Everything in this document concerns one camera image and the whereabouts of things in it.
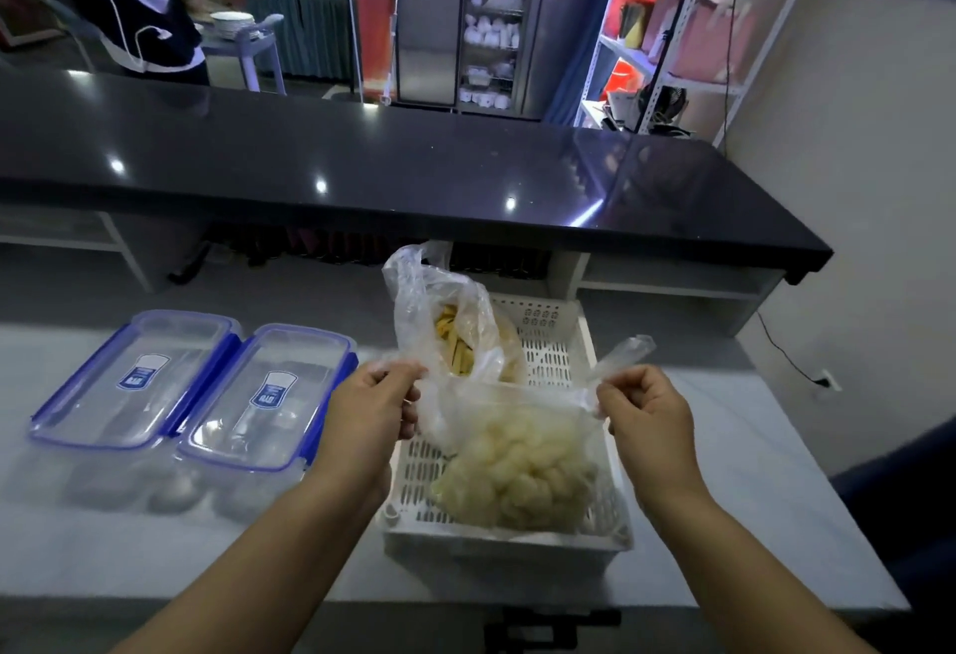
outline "white plastic basket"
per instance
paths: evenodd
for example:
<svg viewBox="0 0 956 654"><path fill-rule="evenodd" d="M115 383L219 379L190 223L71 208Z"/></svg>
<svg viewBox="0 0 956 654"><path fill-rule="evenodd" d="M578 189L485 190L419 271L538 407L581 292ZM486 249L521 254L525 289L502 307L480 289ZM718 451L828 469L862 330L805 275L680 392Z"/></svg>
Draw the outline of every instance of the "white plastic basket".
<svg viewBox="0 0 956 654"><path fill-rule="evenodd" d="M525 350L528 383L570 387L580 384L596 364L591 334L577 301L491 295L518 329ZM521 533L455 523L431 502L429 489L448 460L420 436L401 443L392 491L379 515L385 547L440 547L456 555L516 557L523 560L567 562L575 559L606 566L633 546L623 478L613 459L609 436L602 435L589 454L598 461L595 495L575 534Z"/></svg>

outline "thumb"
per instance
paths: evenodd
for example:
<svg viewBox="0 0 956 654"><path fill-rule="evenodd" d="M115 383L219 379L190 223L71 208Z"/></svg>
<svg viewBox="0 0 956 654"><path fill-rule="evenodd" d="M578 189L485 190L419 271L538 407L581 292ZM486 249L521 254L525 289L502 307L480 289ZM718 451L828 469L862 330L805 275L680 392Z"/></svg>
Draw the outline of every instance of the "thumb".
<svg viewBox="0 0 956 654"><path fill-rule="evenodd" d="M640 410L628 400L627 395L613 384L602 382L597 386L597 401L601 412L611 418L615 430L627 425L628 420L640 414Z"/></svg>
<svg viewBox="0 0 956 654"><path fill-rule="evenodd" d="M388 374L375 386L376 391L389 403L401 405L408 390L416 380L422 379L425 372L425 367L417 362L394 362L389 365Z"/></svg>

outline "glossy black counter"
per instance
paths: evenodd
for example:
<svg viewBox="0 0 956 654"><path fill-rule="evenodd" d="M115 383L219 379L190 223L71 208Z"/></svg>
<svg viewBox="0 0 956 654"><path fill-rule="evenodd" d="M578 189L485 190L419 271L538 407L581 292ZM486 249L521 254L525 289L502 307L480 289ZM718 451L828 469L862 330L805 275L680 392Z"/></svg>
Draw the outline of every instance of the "glossy black counter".
<svg viewBox="0 0 956 654"><path fill-rule="evenodd" d="M0 202L783 269L831 250L703 142L77 72L0 75Z"/></svg>

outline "white wall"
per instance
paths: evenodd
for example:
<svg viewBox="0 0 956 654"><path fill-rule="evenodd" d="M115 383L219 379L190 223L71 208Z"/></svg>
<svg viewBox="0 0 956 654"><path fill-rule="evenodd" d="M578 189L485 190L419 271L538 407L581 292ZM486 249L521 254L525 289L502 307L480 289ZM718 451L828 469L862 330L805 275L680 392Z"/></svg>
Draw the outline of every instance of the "white wall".
<svg viewBox="0 0 956 654"><path fill-rule="evenodd" d="M956 1L799 0L730 155L835 257L740 335L829 473L956 415Z"/></svg>

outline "hand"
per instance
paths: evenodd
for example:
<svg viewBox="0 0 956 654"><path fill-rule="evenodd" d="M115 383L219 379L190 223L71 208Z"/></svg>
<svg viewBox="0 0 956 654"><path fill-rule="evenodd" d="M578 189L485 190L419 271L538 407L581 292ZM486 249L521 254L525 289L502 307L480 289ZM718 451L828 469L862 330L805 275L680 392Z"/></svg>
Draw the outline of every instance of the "hand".
<svg viewBox="0 0 956 654"><path fill-rule="evenodd" d="M647 513L669 499L710 499L697 465L690 407L659 367L641 364L609 377L597 399Z"/></svg>
<svg viewBox="0 0 956 654"><path fill-rule="evenodd" d="M415 434L425 368L414 360L369 362L336 388L310 472L331 478L355 498L373 491L381 503L391 485L389 459L398 440Z"/></svg>

